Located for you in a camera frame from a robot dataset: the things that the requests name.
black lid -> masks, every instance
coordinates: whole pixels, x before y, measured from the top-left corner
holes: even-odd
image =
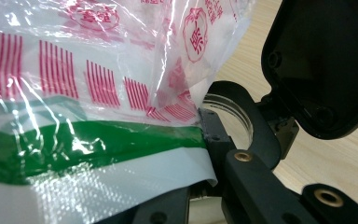
[[[333,139],[358,127],[358,0],[283,1],[262,68],[302,128]]]

chinese characters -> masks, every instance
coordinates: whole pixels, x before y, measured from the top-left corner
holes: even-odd
[[[202,46],[204,45],[204,41],[202,40],[200,28],[197,25],[197,21],[196,29],[193,31],[193,35],[190,37],[190,42],[197,54],[200,54],[200,52],[202,52]]]
[[[216,19],[220,19],[223,14],[220,0],[205,0],[205,5],[208,9],[209,20],[211,21],[211,24],[213,24]]]
[[[94,11],[92,9],[86,9],[82,11],[83,18],[82,21],[88,22],[111,22],[110,17],[113,11],[112,9],[106,11]]]

wooden surface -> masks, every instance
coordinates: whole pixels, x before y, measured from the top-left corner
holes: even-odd
[[[255,101],[270,91],[261,71],[260,57],[280,3],[279,0],[258,0],[248,32],[217,76],[218,80],[240,83]],[[318,182],[341,189],[358,202],[358,130],[330,141],[315,139],[300,130],[275,175],[297,192],[304,185]]]

black device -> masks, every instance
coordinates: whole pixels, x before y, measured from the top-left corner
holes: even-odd
[[[358,204],[345,193],[315,184],[298,195],[270,171],[297,122],[321,139],[358,127],[358,0],[283,0],[261,64],[272,87],[261,102],[229,81],[215,82],[204,100],[252,124],[248,150],[236,150],[216,113],[200,110],[215,188],[173,190],[101,223],[187,223],[189,199],[199,196],[222,197],[227,223],[358,223]]]

plastic bag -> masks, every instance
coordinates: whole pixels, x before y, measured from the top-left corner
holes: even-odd
[[[92,223],[215,184],[189,89],[149,104],[173,7],[0,0],[0,223]]]
[[[200,106],[222,64],[250,23],[252,0],[171,1],[156,43],[151,105],[180,102],[183,92]]]

